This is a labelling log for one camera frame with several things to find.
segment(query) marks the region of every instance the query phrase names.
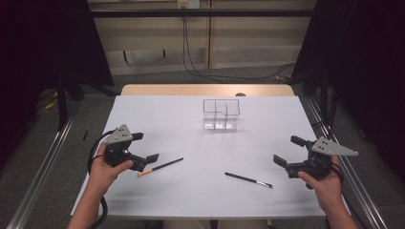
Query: clear plastic container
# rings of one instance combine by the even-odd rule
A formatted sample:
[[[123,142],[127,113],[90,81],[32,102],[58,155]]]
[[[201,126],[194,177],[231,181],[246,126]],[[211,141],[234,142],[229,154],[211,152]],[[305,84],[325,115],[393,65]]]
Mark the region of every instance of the clear plastic container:
[[[238,99],[205,99],[203,128],[206,130],[236,130],[240,115]]]

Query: silver rail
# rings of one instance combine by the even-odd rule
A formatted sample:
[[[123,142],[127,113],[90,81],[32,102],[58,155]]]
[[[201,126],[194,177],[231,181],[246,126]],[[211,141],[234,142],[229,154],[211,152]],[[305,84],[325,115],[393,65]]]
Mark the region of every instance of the silver rail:
[[[313,112],[317,121],[322,121],[320,115],[320,109],[318,104],[314,99],[308,99],[308,103],[311,111]],[[324,136],[329,136],[330,140],[339,143],[333,131],[330,130],[330,127],[321,122],[321,130]],[[346,180],[349,182],[354,194],[356,195],[361,207],[364,210],[367,218],[369,219],[370,224],[374,229],[387,229],[383,218],[378,212],[377,207],[375,206],[374,201],[370,197],[369,193],[363,186],[363,183],[360,181],[360,178],[357,176],[352,164],[349,162],[346,156],[340,156],[340,165],[342,167],[343,173],[346,177]]]
[[[72,123],[75,115],[77,114],[79,106],[80,102],[77,102],[68,122],[65,124],[62,130],[56,133],[51,148],[49,149],[44,161],[36,173],[29,190],[18,205],[17,210],[15,210],[7,229],[22,229],[27,223],[32,208],[41,193],[44,183],[53,167],[58,153],[60,152],[63,142],[65,141],[66,136],[72,127]]]

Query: power outlet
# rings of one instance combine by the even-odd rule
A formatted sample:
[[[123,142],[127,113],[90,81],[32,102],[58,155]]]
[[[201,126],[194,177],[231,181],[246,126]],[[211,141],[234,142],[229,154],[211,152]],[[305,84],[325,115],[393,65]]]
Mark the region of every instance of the power outlet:
[[[178,0],[179,9],[199,9],[200,0]]]
[[[178,9],[188,9],[188,0],[178,0]]]
[[[200,0],[188,0],[188,8],[189,9],[199,9]]]

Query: wire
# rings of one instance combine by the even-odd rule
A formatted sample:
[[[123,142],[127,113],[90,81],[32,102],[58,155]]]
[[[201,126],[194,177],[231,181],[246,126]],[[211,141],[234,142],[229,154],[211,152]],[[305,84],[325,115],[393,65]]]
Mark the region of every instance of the wire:
[[[89,174],[91,173],[91,170],[92,170],[92,163],[93,163],[93,160],[96,159],[96,158],[98,158],[98,157],[102,157],[102,156],[94,156],[99,141],[100,141],[102,138],[104,138],[105,136],[112,134],[113,132],[114,132],[114,131],[109,131],[109,132],[103,134],[103,135],[102,135],[101,137],[99,137],[99,138],[95,141],[95,143],[93,144],[92,149],[90,150],[90,153],[89,153],[89,158],[88,158],[88,160],[87,160],[87,171],[89,172]],[[100,203],[101,203],[101,206],[102,206],[102,215],[101,215],[101,217],[100,217],[95,223],[93,223],[92,225],[90,225],[89,227],[87,227],[87,229],[94,229],[94,228],[97,228],[97,227],[98,227],[99,225],[101,225],[101,224],[104,222],[104,220],[107,218],[108,207],[107,207],[107,202],[105,201],[105,198],[104,198],[104,197],[101,198]]]
[[[334,115],[336,114],[336,109],[337,109],[337,95],[336,95],[336,91],[333,89],[332,96],[331,96],[331,102],[330,102],[330,111],[328,113],[330,130],[332,130],[332,128],[333,128],[333,120],[334,120]]]
[[[122,55],[124,56],[124,61],[125,61],[125,63],[127,63],[127,64],[129,65],[130,63],[128,62],[128,59],[127,59],[127,57],[126,57],[126,52],[125,52],[125,51],[122,51]]]
[[[286,65],[282,65],[282,66],[279,67],[279,70],[278,70],[276,73],[272,73],[272,74],[265,75],[265,76],[260,76],[260,77],[243,77],[243,76],[217,75],[217,74],[204,75],[204,74],[200,73],[200,72],[194,67],[193,61],[192,61],[192,59],[191,59],[190,48],[189,48],[189,42],[188,42],[188,32],[187,32],[187,31],[188,31],[188,28],[187,28],[187,19],[186,19],[185,17],[182,18],[182,24],[183,24],[183,27],[182,27],[182,32],[183,32],[182,63],[183,63],[183,65],[184,65],[185,70],[186,70],[188,73],[190,73],[190,74],[192,74],[192,75],[194,75],[194,76],[197,76],[197,77],[205,77],[205,78],[208,78],[208,79],[211,79],[211,80],[214,80],[214,81],[217,81],[217,82],[219,82],[219,83],[223,83],[223,84],[224,84],[225,82],[223,82],[223,81],[221,81],[221,80],[218,80],[218,79],[215,79],[215,78],[213,78],[213,77],[232,78],[232,79],[243,79],[243,80],[260,80],[260,79],[270,78],[270,77],[275,76],[275,75],[280,75],[280,73],[281,73],[282,71],[284,71],[285,69],[287,69],[287,68],[290,67],[290,66],[294,66],[294,65],[295,65],[295,63],[289,63],[289,64],[286,64]],[[189,59],[189,61],[190,61],[190,65],[191,65],[191,67],[193,68],[193,71],[194,71],[195,73],[190,72],[190,70],[188,70],[187,67],[186,67],[186,65],[185,65],[185,55],[184,55],[184,53],[185,53],[185,48],[187,48],[188,59]]]
[[[331,169],[339,176],[340,183],[343,185],[344,176],[343,176],[343,173],[341,172],[342,169],[340,168],[340,166],[332,162]]]

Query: wall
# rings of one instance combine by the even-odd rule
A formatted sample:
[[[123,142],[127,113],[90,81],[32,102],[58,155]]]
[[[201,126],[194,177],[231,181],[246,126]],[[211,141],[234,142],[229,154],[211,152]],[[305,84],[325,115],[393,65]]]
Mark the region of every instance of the wall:
[[[315,0],[201,0],[202,9],[313,9]],[[176,9],[177,1],[89,0],[91,9]],[[96,18],[112,74],[153,65],[182,69],[181,18]],[[198,69],[281,65],[295,62],[309,18],[187,18],[193,62]],[[162,50],[167,53],[162,59]],[[123,62],[126,51],[129,62]]]

